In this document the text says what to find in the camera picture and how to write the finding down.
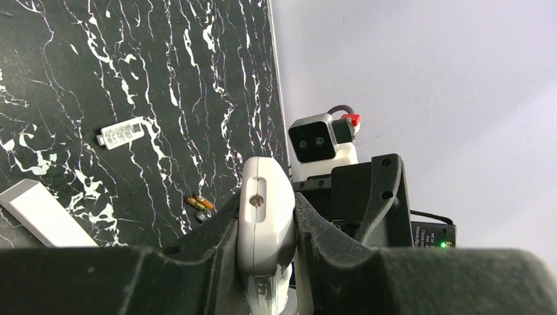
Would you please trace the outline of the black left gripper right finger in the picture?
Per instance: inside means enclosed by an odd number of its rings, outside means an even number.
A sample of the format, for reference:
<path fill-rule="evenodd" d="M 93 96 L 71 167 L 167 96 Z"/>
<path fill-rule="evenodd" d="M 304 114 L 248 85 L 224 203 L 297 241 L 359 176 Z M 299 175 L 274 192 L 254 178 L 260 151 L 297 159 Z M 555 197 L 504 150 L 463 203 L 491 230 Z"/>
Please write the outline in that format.
<path fill-rule="evenodd" d="M 300 314 L 555 314 L 556 278 L 517 249 L 369 249 L 301 194 L 294 208 Z"/>

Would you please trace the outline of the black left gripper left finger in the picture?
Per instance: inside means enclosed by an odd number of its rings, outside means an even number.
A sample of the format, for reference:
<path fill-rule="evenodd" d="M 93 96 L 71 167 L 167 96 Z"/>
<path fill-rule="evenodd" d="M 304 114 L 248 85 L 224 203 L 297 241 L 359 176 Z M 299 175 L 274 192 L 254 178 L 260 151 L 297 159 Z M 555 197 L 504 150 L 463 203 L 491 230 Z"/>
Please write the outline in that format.
<path fill-rule="evenodd" d="M 2 314 L 240 314 L 240 196 L 163 249 L 6 249 Z"/>

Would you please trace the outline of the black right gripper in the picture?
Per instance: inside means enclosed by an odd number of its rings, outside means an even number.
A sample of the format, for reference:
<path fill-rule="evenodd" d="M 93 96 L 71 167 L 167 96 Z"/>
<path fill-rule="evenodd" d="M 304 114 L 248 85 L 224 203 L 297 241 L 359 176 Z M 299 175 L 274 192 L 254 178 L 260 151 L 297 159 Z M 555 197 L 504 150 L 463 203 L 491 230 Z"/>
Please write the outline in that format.
<path fill-rule="evenodd" d="M 295 182 L 317 213 L 367 248 L 414 247 L 405 167 L 398 154 Z"/>

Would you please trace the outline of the dark grey battery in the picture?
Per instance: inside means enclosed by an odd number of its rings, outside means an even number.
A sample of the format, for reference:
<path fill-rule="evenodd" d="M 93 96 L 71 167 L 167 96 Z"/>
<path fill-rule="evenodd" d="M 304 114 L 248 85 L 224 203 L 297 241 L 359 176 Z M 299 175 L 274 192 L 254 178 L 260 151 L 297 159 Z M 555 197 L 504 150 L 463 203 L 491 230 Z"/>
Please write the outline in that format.
<path fill-rule="evenodd" d="M 208 221 L 211 217 L 212 217 L 212 214 L 210 212 L 206 213 L 205 211 L 198 211 L 197 214 L 196 214 L 196 219 L 201 224 Z"/>

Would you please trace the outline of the white remote control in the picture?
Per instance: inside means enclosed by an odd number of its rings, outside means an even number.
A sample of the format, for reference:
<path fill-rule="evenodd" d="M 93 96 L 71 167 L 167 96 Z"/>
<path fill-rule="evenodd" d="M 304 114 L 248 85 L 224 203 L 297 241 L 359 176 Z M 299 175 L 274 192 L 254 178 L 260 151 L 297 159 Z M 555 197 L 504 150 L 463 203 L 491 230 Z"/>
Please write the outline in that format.
<path fill-rule="evenodd" d="M 294 191 L 271 157 L 243 167 L 236 263 L 252 314 L 280 314 L 287 302 L 296 250 Z"/>

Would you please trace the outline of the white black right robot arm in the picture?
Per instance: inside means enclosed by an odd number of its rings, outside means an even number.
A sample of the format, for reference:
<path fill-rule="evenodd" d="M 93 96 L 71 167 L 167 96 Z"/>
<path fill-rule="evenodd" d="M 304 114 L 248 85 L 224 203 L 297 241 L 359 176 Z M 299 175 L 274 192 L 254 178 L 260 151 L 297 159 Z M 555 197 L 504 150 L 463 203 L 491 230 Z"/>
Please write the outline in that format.
<path fill-rule="evenodd" d="M 447 217 L 409 206 L 404 163 L 398 154 L 339 166 L 293 184 L 316 212 L 366 247 L 448 249 L 456 226 Z"/>

